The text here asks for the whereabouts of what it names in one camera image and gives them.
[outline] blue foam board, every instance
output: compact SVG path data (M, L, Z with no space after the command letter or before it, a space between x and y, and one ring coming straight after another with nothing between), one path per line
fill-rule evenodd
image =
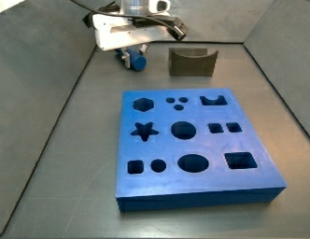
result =
M124 92L120 211L271 202L284 188L231 90Z

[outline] rectangular hole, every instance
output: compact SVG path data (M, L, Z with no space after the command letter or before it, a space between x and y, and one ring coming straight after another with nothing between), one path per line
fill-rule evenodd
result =
M230 169L258 168L256 161L250 152L224 153Z
M219 123L210 123L208 124L210 132L212 134L220 134L223 133L223 127Z
M234 122L234 123L226 123L226 126L228 128L228 132L231 133L239 133L242 132L242 127L240 124Z
M138 175L144 171L143 161L130 161L127 164L127 172L131 175Z

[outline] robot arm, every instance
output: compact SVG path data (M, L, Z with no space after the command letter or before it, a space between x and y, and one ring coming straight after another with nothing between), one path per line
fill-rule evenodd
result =
M180 41L187 35L180 19L168 16L168 0L118 0L99 10L76 0L70 1L91 11L86 22L95 28L98 46L102 50L115 49L126 60L127 68L143 70L146 67L140 64L146 63L146 59L140 59L144 58L143 52L135 51L131 46L166 39L168 35Z

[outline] white wall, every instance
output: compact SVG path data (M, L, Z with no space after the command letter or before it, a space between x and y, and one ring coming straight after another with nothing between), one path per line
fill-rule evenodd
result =
M0 12L3 12L23 1L24 0L0 0Z

